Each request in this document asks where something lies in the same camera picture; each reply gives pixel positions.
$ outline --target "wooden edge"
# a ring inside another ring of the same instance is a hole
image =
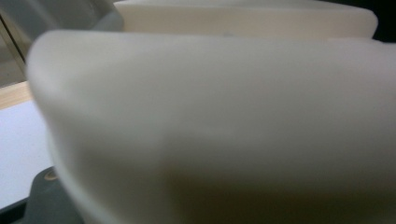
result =
[[[27,82],[0,88],[0,109],[17,105],[32,99]]]

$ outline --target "gray plastic part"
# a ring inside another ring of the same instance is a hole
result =
[[[123,25],[107,0],[0,0],[0,9],[32,39],[54,29],[120,31]]]

